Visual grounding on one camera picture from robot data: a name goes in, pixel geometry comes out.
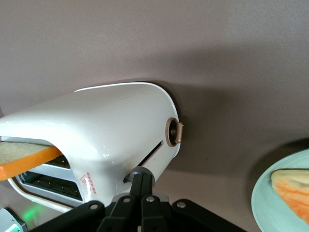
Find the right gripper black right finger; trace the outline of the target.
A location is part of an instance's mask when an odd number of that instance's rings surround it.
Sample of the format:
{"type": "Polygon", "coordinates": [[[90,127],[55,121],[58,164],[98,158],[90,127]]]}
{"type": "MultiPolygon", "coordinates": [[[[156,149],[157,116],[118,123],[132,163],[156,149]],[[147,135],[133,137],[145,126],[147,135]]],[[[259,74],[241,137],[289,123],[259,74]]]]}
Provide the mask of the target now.
{"type": "Polygon", "coordinates": [[[153,195],[153,177],[144,174],[141,187],[143,232],[243,232],[244,229],[188,199],[173,204],[153,195]]]}

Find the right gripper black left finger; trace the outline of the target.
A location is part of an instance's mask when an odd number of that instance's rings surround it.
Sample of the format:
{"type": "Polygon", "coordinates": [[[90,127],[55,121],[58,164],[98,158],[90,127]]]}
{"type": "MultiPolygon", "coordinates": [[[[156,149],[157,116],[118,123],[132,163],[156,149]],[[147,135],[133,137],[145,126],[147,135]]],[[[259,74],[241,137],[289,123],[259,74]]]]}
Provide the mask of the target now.
{"type": "Polygon", "coordinates": [[[89,201],[64,213],[33,232],[130,232],[137,197],[140,196],[144,174],[134,173],[130,193],[105,207],[99,201],[89,201]]]}

